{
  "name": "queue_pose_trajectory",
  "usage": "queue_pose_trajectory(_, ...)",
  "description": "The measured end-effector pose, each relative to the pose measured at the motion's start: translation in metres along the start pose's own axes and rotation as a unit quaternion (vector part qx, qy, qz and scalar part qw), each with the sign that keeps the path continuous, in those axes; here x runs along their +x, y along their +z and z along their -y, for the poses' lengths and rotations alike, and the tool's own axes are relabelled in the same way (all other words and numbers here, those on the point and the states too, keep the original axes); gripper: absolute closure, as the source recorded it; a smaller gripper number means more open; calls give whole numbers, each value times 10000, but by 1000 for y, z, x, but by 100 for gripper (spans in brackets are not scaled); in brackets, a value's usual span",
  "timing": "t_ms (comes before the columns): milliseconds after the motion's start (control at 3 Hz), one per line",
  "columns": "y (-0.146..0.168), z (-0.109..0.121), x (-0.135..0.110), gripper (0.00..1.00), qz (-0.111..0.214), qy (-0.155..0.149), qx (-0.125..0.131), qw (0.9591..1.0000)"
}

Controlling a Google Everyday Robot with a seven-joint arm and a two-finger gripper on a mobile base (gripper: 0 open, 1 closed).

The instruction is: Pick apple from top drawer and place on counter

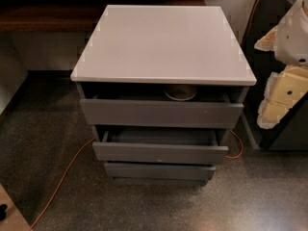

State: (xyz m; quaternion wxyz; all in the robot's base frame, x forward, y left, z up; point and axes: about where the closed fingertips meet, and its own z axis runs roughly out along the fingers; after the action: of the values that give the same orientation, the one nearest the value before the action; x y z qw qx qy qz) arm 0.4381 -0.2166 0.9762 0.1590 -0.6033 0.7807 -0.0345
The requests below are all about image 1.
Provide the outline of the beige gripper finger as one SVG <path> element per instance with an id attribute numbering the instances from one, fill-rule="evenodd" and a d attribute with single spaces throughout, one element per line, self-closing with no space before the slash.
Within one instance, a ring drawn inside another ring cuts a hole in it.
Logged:
<path id="1" fill-rule="evenodd" d="M 277 27 L 274 26 L 262 38 L 257 40 L 257 42 L 254 44 L 254 48 L 260 51 L 274 52 L 276 32 L 277 32 Z"/>
<path id="2" fill-rule="evenodd" d="M 258 109 L 259 127 L 272 129 L 307 92 L 307 67 L 287 65 L 282 72 L 273 72 Z"/>

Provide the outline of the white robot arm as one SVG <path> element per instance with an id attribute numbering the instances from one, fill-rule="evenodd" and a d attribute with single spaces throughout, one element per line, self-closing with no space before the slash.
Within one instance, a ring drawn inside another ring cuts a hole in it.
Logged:
<path id="1" fill-rule="evenodd" d="M 258 109 L 258 126 L 272 129 L 308 92 L 308 0 L 296 0 L 254 48 L 272 51 L 285 65 L 280 73 L 270 74 Z"/>

